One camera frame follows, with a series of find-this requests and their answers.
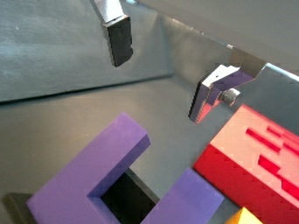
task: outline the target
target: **purple block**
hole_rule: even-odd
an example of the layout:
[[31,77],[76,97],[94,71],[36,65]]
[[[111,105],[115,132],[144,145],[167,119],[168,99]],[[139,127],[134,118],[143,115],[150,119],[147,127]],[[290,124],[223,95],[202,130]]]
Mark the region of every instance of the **purple block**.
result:
[[100,197],[150,144],[143,127],[120,114],[27,201],[36,222],[119,224]]
[[142,223],[204,224],[223,199],[203,177],[187,169]]

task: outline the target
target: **gray wall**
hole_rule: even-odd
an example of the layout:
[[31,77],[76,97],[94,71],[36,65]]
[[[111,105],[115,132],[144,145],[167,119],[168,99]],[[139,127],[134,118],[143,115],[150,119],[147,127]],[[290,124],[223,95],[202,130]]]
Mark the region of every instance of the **gray wall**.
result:
[[1,1],[0,102],[172,73],[158,13],[123,2],[135,55],[111,64],[92,0]]
[[138,1],[195,30],[299,74],[299,1]]

